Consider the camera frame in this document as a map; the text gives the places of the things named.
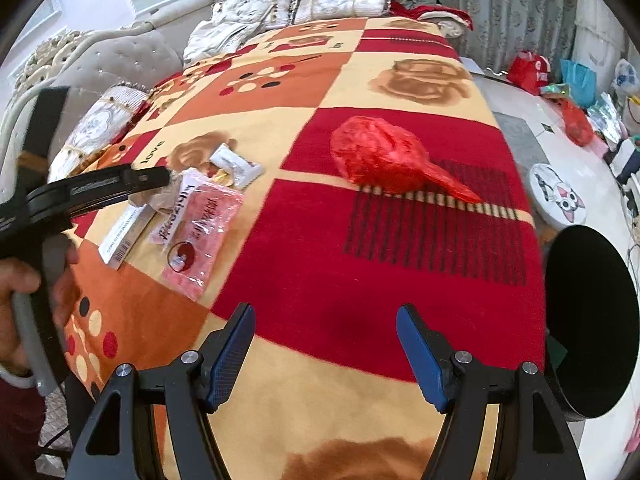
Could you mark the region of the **person left hand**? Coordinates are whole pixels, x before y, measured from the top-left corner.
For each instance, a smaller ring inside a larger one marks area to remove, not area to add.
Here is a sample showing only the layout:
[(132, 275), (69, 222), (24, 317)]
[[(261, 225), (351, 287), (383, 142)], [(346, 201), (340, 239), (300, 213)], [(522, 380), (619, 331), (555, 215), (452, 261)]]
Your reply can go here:
[[(78, 261), (77, 249), (70, 244), (64, 273), (52, 288), (53, 321), (57, 328), (66, 326), (81, 296), (73, 270)], [(40, 282), (40, 274), (27, 263), (15, 258), (1, 261), (1, 365), (9, 373), (20, 377), (30, 374), (30, 365), (15, 327), (11, 299), (14, 292), (35, 292)]]

